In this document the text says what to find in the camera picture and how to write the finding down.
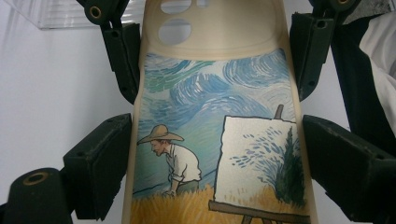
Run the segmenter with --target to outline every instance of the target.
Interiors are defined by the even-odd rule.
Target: swirling sky
[[[230,61],[190,61],[148,54],[145,63],[138,139],[158,124],[185,141],[200,162],[202,185],[213,186],[225,116],[273,118],[284,105],[282,119],[294,121],[289,70],[283,49]],[[165,186],[164,158],[150,145],[137,148],[134,191]]]

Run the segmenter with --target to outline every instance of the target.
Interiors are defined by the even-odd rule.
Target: screw hole
[[[346,4],[346,3],[348,3],[348,2],[349,2],[349,0],[338,0],[338,3],[339,3],[340,5]]]
[[[90,8],[90,14],[95,19],[99,19],[99,18],[102,17],[102,11],[100,10],[99,7],[91,7]]]
[[[324,28],[327,27],[327,22],[326,22],[326,21],[318,21],[317,27],[318,27],[319,29],[324,29]]]
[[[113,31],[111,32],[111,36],[113,36],[114,38],[119,38],[120,37],[120,33],[117,31]]]
[[[39,172],[32,175],[29,175],[23,180],[23,185],[25,186],[33,186],[38,183],[43,182],[49,176],[46,172]]]

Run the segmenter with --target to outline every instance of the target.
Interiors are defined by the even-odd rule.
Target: white background
[[[289,24],[291,13],[311,11],[308,0],[284,2]],[[302,108],[347,128],[332,57]],[[132,109],[118,90],[98,28],[40,31],[0,0],[0,204],[20,175],[61,169],[63,155],[85,135]],[[123,185],[103,223],[120,223]],[[314,190],[319,223],[350,223],[315,181]]]

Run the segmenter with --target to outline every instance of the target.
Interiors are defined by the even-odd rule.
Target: man in straw hat
[[[151,134],[140,139],[137,144],[151,143],[151,150],[160,157],[166,155],[169,165],[169,181],[171,188],[164,195],[176,196],[185,191],[196,191],[201,180],[201,170],[198,167],[198,159],[194,153],[185,147],[175,145],[172,140],[184,141],[177,134],[169,133],[163,125],[155,126]]]

